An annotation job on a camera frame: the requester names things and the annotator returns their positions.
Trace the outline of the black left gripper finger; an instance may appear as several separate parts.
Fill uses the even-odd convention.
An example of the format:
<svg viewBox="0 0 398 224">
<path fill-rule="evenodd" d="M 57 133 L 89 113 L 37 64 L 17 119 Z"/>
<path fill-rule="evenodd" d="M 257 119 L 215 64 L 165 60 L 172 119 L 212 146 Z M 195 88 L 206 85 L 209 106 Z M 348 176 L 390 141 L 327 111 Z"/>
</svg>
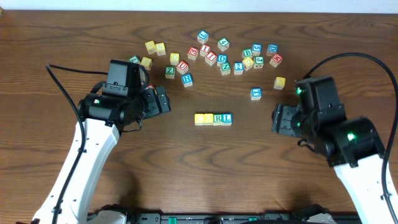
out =
<svg viewBox="0 0 398 224">
<path fill-rule="evenodd" d="M 157 96 L 159 99 L 160 109 L 162 110 L 162 113 L 170 112 L 171 111 L 170 100 L 166 94 L 165 88 L 163 86 L 158 86 L 156 88 L 156 90 L 157 90 Z"/>
<path fill-rule="evenodd" d="M 144 98 L 144 112 L 146 114 L 144 119 L 149 119 L 159 115 L 159 99 L 155 94 L 155 91 L 151 88 L 146 89 L 142 92 L 142 97 Z"/>
</svg>

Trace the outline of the yellow C block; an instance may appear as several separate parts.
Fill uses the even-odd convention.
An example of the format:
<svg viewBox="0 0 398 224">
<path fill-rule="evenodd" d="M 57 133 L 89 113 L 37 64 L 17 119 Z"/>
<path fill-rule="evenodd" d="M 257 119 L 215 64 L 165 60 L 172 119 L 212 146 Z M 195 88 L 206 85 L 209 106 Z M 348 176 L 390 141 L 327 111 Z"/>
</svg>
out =
<svg viewBox="0 0 398 224">
<path fill-rule="evenodd" d="M 195 114 L 195 126 L 203 126 L 205 123 L 204 114 L 197 113 Z"/>
</svg>

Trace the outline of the yellow O block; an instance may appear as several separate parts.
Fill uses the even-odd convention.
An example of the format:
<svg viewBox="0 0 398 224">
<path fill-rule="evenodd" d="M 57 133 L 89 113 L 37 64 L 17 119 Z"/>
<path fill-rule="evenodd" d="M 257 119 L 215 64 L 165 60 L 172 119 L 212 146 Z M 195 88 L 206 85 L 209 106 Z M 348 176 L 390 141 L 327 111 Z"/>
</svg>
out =
<svg viewBox="0 0 398 224">
<path fill-rule="evenodd" d="M 204 125 L 212 126 L 214 123 L 214 114 L 213 113 L 205 113 L 204 114 Z"/>
</svg>

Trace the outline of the blue 1 block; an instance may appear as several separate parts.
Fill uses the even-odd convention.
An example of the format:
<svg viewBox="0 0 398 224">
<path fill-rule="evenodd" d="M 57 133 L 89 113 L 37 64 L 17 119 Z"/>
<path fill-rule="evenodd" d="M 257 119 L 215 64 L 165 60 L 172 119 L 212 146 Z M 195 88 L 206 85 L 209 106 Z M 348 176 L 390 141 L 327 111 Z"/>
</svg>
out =
<svg viewBox="0 0 398 224">
<path fill-rule="evenodd" d="M 231 113 L 223 113 L 222 114 L 222 125 L 223 126 L 231 126 L 233 123 L 233 115 Z"/>
</svg>

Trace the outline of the green R block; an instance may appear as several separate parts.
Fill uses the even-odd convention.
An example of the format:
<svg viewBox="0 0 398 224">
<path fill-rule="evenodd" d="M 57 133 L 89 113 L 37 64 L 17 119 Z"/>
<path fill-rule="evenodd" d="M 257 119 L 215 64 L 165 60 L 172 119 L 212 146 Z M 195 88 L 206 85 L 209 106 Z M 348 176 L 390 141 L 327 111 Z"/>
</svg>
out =
<svg viewBox="0 0 398 224">
<path fill-rule="evenodd" d="M 213 115 L 213 125 L 214 126 L 222 126 L 223 125 L 223 115 L 222 114 L 214 114 Z"/>
</svg>

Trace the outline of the yellow G block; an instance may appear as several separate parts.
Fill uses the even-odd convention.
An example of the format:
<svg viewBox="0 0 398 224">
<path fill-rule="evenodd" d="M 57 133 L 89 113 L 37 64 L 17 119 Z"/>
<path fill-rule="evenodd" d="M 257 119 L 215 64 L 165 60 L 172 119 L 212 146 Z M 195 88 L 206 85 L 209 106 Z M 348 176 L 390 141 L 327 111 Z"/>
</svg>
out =
<svg viewBox="0 0 398 224">
<path fill-rule="evenodd" d="M 246 57 L 242 61 L 245 71 L 248 71 L 254 66 L 254 60 L 251 57 Z"/>
</svg>

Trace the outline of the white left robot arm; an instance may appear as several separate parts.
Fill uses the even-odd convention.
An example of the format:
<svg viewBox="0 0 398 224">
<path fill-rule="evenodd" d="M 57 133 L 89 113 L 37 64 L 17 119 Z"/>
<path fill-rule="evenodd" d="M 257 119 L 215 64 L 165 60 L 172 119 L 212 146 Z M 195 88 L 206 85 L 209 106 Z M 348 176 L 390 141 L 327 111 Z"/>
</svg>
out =
<svg viewBox="0 0 398 224">
<path fill-rule="evenodd" d="M 112 60 L 105 81 L 97 83 L 79 104 L 73 142 L 57 180 L 32 223 L 129 223 L 128 212 L 115 207 L 89 213 L 104 164 L 125 127 L 170 112 L 162 86 L 149 84 L 141 63 Z"/>
</svg>

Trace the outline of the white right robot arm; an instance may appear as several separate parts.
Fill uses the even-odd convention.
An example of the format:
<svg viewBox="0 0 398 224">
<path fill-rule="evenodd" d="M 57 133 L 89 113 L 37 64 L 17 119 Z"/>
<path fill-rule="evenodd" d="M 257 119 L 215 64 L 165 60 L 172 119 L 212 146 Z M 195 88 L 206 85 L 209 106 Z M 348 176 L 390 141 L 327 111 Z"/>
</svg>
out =
<svg viewBox="0 0 398 224">
<path fill-rule="evenodd" d="M 393 223 L 382 189 L 386 150 L 373 123 L 347 119 L 332 77 L 299 80 L 295 91 L 298 105 L 276 106 L 272 132 L 298 138 L 299 146 L 326 157 L 362 223 Z"/>
</svg>

